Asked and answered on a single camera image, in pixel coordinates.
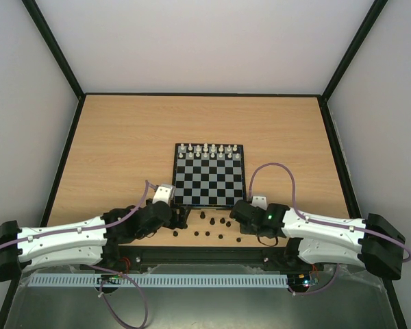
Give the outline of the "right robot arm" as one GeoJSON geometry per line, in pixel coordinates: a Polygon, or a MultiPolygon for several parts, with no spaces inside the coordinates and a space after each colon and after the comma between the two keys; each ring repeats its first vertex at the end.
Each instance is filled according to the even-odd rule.
{"type": "Polygon", "coordinates": [[[292,268],[306,263],[339,263],[364,267],[387,280],[401,277],[406,239],[381,215],[338,219],[281,204],[261,208],[239,200],[230,217],[240,224],[243,234],[288,239],[293,246],[285,251],[285,260],[292,268]]]}

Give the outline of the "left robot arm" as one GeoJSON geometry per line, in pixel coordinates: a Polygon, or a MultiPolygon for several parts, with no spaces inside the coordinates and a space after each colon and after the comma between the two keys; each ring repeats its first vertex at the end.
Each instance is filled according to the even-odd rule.
{"type": "Polygon", "coordinates": [[[21,228],[0,225],[0,282],[23,272],[61,265],[112,266],[122,244],[141,240],[160,228],[185,229],[189,208],[148,201],[143,208],[115,208],[101,216],[68,225],[21,228]]]}

